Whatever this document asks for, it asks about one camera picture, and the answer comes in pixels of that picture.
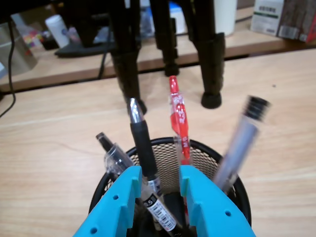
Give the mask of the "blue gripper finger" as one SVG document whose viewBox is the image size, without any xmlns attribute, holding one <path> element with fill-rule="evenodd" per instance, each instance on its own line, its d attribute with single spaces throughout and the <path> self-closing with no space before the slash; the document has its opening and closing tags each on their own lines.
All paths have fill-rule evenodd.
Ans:
<svg viewBox="0 0 316 237">
<path fill-rule="evenodd" d="M 191 226 L 199 237 L 254 237 L 244 214 L 204 173 L 191 165 L 179 167 L 181 196 L 187 200 Z"/>
<path fill-rule="evenodd" d="M 106 191 L 75 237 L 125 237 L 133 226 L 135 200 L 141 197 L 142 168 L 131 166 Z"/>
</svg>

